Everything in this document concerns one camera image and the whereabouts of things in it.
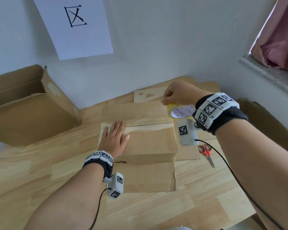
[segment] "forearm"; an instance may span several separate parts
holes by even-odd
[[[33,213],[24,230],[86,230],[92,225],[104,169],[88,164],[49,196]]]
[[[245,190],[288,230],[288,152],[245,120],[229,121],[216,137]]]

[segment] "black cable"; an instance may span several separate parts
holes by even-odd
[[[99,203],[98,203],[98,208],[97,208],[97,212],[96,212],[96,216],[95,216],[94,222],[93,222],[93,224],[92,224],[92,226],[90,227],[89,230],[92,230],[92,228],[94,227],[94,225],[95,225],[95,223],[96,223],[97,216],[98,216],[98,212],[99,212],[99,207],[100,207],[101,197],[102,197],[102,195],[104,194],[104,192],[105,192],[107,189],[104,189],[104,191],[101,192],[101,195],[100,195],[100,198],[99,198]]]
[[[225,164],[227,165],[227,167],[229,168],[230,172],[232,173],[232,175],[234,176],[235,180],[237,181],[238,185],[241,187],[241,189],[243,190],[243,192],[246,194],[246,196],[248,197],[248,199],[254,203],[254,205],[273,223],[275,224],[280,230],[285,230],[282,226],[280,226],[280,224],[278,222],[276,222],[276,220],[274,220],[268,213],[265,212],[265,210],[263,210],[253,199],[252,197],[246,192],[246,190],[244,189],[244,187],[241,185],[241,183],[239,182],[239,180],[237,179],[237,177],[235,176],[234,172],[232,171],[232,169],[230,168],[229,164],[227,163],[227,161],[224,159],[224,157],[210,144],[208,144],[207,142],[201,140],[201,139],[195,139],[195,141],[200,141],[203,142],[207,145],[209,145],[211,148],[213,148],[218,154],[219,156],[223,159],[223,161],[225,162]]]

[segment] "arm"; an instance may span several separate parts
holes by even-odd
[[[163,104],[193,104],[211,94],[186,82],[173,82]],[[249,195],[283,228],[288,230],[288,152],[246,120],[234,119],[216,131],[231,169]],[[259,210],[270,230],[278,229]]]
[[[98,150],[113,158],[121,155],[129,139],[127,135],[121,141],[124,127],[122,120],[114,122],[109,133],[105,127]],[[24,230],[88,230],[96,215],[103,178],[101,165],[86,165],[36,209]]]

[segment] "white paper sign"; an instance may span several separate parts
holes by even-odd
[[[113,53],[102,0],[34,0],[60,60]]]

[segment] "scissors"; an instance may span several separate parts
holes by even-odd
[[[199,145],[198,146],[198,150],[200,151],[200,153],[204,154],[208,158],[208,160],[210,161],[212,167],[215,168],[215,166],[214,166],[214,164],[212,162],[212,159],[210,157],[211,156],[211,154],[210,154],[211,147],[209,145],[207,145],[207,144],[205,144],[204,146]]]

